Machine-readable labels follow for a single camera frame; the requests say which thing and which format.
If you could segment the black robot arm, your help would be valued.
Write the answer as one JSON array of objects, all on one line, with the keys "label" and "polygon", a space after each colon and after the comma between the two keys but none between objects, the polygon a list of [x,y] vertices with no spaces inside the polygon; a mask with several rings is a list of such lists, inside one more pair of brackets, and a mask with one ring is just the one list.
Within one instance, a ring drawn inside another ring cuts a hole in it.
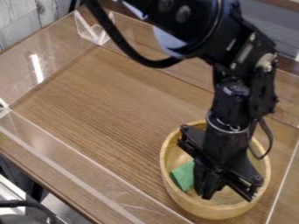
[{"label": "black robot arm", "polygon": [[98,0],[82,0],[108,36],[141,65],[165,68],[198,58],[212,67],[213,101],[205,127],[180,127],[178,147],[193,159],[193,188],[205,199],[229,187],[252,200],[264,184],[250,164],[250,139],[278,101],[276,44],[242,18],[238,0],[116,0],[153,26],[165,59],[150,60],[126,43]]}]

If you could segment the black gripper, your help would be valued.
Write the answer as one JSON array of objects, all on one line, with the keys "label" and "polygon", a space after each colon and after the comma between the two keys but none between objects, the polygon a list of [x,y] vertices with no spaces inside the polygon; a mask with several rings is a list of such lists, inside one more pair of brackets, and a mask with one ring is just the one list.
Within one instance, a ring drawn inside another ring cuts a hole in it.
[{"label": "black gripper", "polygon": [[256,197],[257,188],[264,184],[248,159],[256,126],[253,123],[232,130],[214,126],[210,121],[206,121],[205,129],[188,124],[180,126],[177,146],[193,159],[193,188],[204,200],[209,200],[225,186],[246,202]]}]

